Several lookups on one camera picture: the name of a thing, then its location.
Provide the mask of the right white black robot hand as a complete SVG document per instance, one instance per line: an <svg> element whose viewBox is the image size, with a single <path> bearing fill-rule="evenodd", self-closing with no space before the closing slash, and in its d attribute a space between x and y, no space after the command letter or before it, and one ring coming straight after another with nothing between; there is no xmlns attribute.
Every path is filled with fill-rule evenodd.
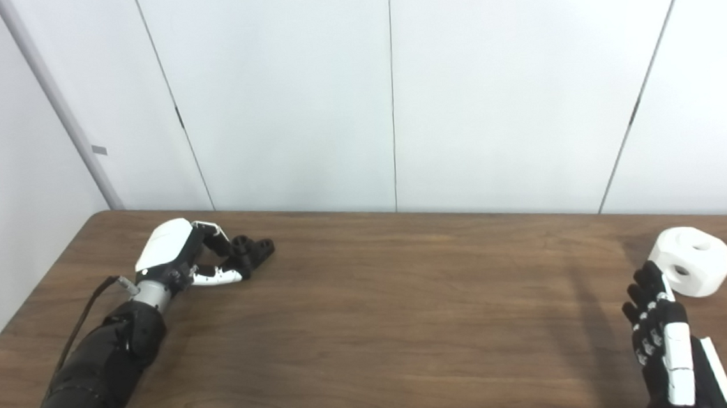
<svg viewBox="0 0 727 408"><path fill-rule="evenodd" d="M727 408L727 375L709 337L692 335L686 308L660 267L645 261L622 313L644 377L647 408Z"/></svg>

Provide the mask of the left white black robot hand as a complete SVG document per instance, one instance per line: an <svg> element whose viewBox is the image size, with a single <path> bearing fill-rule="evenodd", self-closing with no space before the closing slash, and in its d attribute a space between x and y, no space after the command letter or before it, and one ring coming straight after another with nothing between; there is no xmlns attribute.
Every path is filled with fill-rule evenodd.
<svg viewBox="0 0 727 408"><path fill-rule="evenodd" d="M197 283L199 286L242 282L248 277L224 266L199 265L203 249L229 257L230 240L215 223L172 219L157 226L135 264L137 285L152 282L175 296Z"/></svg>

